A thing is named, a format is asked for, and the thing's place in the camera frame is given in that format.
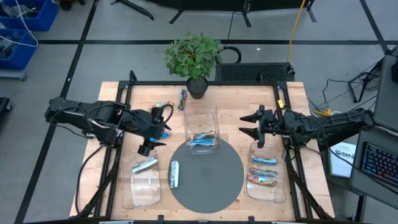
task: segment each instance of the wooden tabletop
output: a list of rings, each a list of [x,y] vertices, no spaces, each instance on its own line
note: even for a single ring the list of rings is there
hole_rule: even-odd
[[[102,83],[98,100],[114,101],[116,99],[117,86],[118,82]],[[146,110],[156,103],[165,101],[172,101],[175,104],[178,104],[178,96],[180,90],[183,88],[185,88],[185,86],[133,86],[130,102],[131,108]],[[292,109],[303,114],[310,114],[303,83],[291,82],[288,83],[288,88]],[[280,97],[283,98],[282,91],[280,91],[279,94]],[[249,147],[251,143],[253,143],[253,139],[240,132],[238,128],[254,128],[256,125],[240,121],[239,118],[253,114],[260,104],[264,105],[266,109],[274,110],[275,98],[272,87],[209,86],[205,96],[200,100],[194,100],[188,94],[187,103],[198,101],[217,105],[221,138],[229,142],[229,144],[235,148],[241,157],[244,172],[246,174]],[[168,110],[165,110],[164,116],[168,115]],[[167,144],[166,146],[160,146],[155,149],[159,158],[160,201],[155,205],[138,209],[130,209],[128,206],[129,203],[131,203],[128,201],[131,200],[131,196],[128,196],[128,192],[131,189],[127,189],[130,183],[130,176],[127,175],[129,172],[128,163],[132,158],[138,156],[137,149],[138,145],[142,144],[142,138],[133,134],[126,134],[124,137],[121,165],[119,168],[118,182],[114,196],[112,219],[156,220],[158,215],[164,215],[165,220],[247,221],[248,216],[253,215],[256,221],[295,220],[286,168],[284,172],[286,200],[283,203],[254,200],[247,196],[245,193],[245,186],[243,186],[237,199],[229,207],[216,213],[197,213],[180,205],[169,189],[169,185],[167,183],[167,171],[169,168],[169,161],[174,151],[185,141],[183,112],[175,110],[172,118],[167,124],[172,128],[171,137],[162,141]],[[282,152],[282,141],[280,136],[274,137],[267,134],[266,141],[267,144],[280,146],[278,148],[280,148],[280,152]],[[308,147],[318,150],[315,140],[309,142]],[[97,148],[97,140],[89,140],[84,160]],[[79,193],[80,210],[88,203],[92,195],[97,190],[103,166],[104,152],[105,150],[103,149],[97,153],[97,155],[87,163],[83,170]],[[320,156],[317,153],[306,149],[302,149],[301,152],[309,191],[323,209],[329,215],[334,217]],[[298,188],[297,194],[300,203],[301,216],[305,217],[303,198]],[[104,194],[103,205],[107,199],[108,192]],[[101,214],[104,214],[104,208],[105,206],[102,206]],[[70,215],[75,214],[75,207],[72,206]]]

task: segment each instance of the yellow cable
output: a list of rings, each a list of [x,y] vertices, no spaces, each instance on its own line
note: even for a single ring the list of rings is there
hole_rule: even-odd
[[[301,15],[301,11],[303,10],[304,3],[305,3],[305,0],[303,0],[303,2],[301,3],[300,10],[298,11],[298,14],[297,14],[297,17],[296,17],[296,21],[294,22],[294,26],[293,26],[293,30],[292,30],[292,36],[290,37],[290,41],[289,41],[289,52],[287,54],[287,62],[290,62],[290,55],[292,53],[292,41],[293,41],[293,37],[294,37],[294,32],[296,31],[297,24],[299,23],[299,18],[300,18],[300,15]]]

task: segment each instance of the white paper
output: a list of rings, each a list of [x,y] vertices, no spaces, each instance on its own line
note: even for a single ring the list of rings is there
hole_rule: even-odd
[[[341,158],[347,160],[349,163],[352,164],[354,162],[356,145],[341,142],[332,146],[330,149]],[[345,161],[333,155],[331,152],[329,152],[329,161],[330,175],[347,178],[351,176],[352,167]]]

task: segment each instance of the clear plastic container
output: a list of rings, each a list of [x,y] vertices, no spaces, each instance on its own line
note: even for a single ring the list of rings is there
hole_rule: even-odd
[[[285,161],[283,160],[283,149],[281,146],[273,144],[266,144],[262,149],[257,147],[257,142],[250,145],[249,157],[248,157],[248,168],[245,180],[246,194],[257,200],[263,200],[266,202],[283,203],[286,199],[284,189],[284,169]],[[262,158],[262,159],[276,159],[276,165],[268,165],[260,162],[251,161],[251,157]],[[249,175],[254,175],[250,171],[250,167],[255,167],[262,170],[276,171],[278,175],[276,177],[263,176],[269,180],[276,180],[277,183],[274,187],[264,186],[260,184],[252,183],[248,180]]]
[[[184,120],[186,145],[192,154],[210,154],[221,147],[216,105],[189,103],[184,109]],[[192,140],[211,145],[194,145]]]
[[[122,156],[124,209],[135,209],[157,204],[162,198],[159,175],[159,161],[150,167],[133,172],[135,166],[157,157],[156,150],[151,150],[148,157],[137,152],[125,152]]]

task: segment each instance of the blue bin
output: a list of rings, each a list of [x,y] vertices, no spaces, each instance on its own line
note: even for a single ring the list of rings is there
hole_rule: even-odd
[[[0,29],[0,35],[3,37],[6,37],[7,35],[11,36],[15,31],[21,35],[21,39],[19,40],[20,43],[30,45],[36,44],[35,40],[27,33],[26,30]],[[16,44],[14,50],[8,58],[0,58],[0,69],[25,69],[35,50],[35,47]]]
[[[15,0],[3,0],[8,6],[16,6]],[[57,6],[51,0],[18,0],[18,4],[38,4],[41,7],[35,18],[24,18],[26,26],[31,31],[48,31],[58,13]],[[26,29],[20,17],[0,17],[0,22],[10,29]]]

